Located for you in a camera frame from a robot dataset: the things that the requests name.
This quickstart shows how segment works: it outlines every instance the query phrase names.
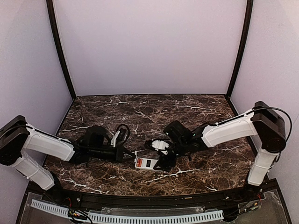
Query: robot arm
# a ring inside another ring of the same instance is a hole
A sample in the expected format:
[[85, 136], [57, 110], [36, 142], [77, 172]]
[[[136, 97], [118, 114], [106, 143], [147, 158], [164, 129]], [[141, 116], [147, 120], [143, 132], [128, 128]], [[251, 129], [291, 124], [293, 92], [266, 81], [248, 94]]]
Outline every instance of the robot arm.
[[[151, 164], [149, 168], [152, 167], [153, 170], [169, 171], [175, 166], [178, 156], [207, 150], [226, 141], [258, 135], [262, 141], [262, 147], [258, 150], [247, 183], [259, 186], [273, 166], [275, 159], [286, 146], [285, 122], [281, 116], [268, 108], [268, 105], [260, 101], [255, 103], [253, 109], [244, 114], [219, 123], [205, 124], [193, 131], [185, 128], [180, 122], [173, 121], [164, 129], [164, 133], [169, 136], [172, 144], [169, 146], [168, 143], [161, 140], [147, 143], [150, 148], [158, 151], [160, 158], [151, 162], [142, 158], [145, 160], [143, 168], [146, 169], [147, 163]], [[138, 166], [142, 168], [140, 159], [136, 159], [135, 166], [137, 168]]]
[[133, 157], [135, 155], [123, 146], [128, 134], [121, 126], [111, 140], [105, 128], [92, 126], [86, 130], [84, 136], [72, 142], [35, 129], [23, 116], [17, 116], [0, 129], [0, 164], [17, 169], [42, 189], [49, 190], [57, 182], [55, 175], [41, 167], [25, 149], [52, 155], [74, 164], [88, 162], [91, 157], [122, 162], [125, 161], [125, 154]]

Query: white wall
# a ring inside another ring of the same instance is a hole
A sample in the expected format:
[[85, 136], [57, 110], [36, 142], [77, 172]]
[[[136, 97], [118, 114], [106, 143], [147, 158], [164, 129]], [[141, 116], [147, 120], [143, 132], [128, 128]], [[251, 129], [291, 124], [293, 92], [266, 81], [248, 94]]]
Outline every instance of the white wall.
[[55, 0], [77, 95], [226, 93], [246, 0]]
[[[57, 57], [46, 1], [0, 1], [0, 127], [18, 114], [54, 134], [71, 97]], [[34, 154], [39, 162], [42, 154]], [[1, 224], [13, 224], [28, 181], [0, 165]]]
[[292, 117], [292, 136], [270, 177], [278, 179], [294, 224], [299, 223], [299, 121], [295, 122], [299, 115], [298, 14], [298, 1], [254, 1], [248, 40], [232, 95], [239, 112], [262, 100], [286, 110]]

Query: black sticker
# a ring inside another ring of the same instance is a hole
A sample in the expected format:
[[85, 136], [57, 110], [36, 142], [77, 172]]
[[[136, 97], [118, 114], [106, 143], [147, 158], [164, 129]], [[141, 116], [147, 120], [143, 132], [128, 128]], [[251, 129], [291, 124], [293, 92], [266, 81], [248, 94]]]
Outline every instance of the black sticker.
[[146, 161], [146, 167], [150, 167], [150, 162], [151, 162], [150, 160]]

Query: marble surface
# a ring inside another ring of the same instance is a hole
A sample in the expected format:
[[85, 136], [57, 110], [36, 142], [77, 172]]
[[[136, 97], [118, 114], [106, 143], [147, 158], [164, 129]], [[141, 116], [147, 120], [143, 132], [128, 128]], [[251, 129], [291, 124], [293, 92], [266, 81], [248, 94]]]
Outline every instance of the marble surface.
[[[223, 95], [121, 95], [78, 97], [58, 136], [76, 140], [87, 127], [105, 127], [112, 137], [119, 124], [127, 124], [131, 136], [125, 147], [138, 156], [157, 158], [144, 148], [148, 139], [162, 138], [163, 129], [179, 120], [189, 129], [204, 122], [233, 117]], [[166, 174], [135, 169], [132, 161], [111, 163], [92, 159], [72, 165], [48, 156], [45, 168], [57, 174], [65, 189], [126, 196], [170, 196], [240, 187], [254, 160], [246, 139], [220, 144], [181, 157]]]

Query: red label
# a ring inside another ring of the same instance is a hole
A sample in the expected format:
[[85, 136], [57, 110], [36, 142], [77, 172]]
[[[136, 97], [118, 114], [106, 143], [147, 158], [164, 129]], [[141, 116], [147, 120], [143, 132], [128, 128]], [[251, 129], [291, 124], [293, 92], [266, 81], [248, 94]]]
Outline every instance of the red label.
[[137, 159], [137, 164], [136, 164], [136, 166], [137, 166], [137, 167], [141, 167], [141, 165], [142, 165], [142, 159], [141, 159], [141, 158], [138, 158], [138, 159]]

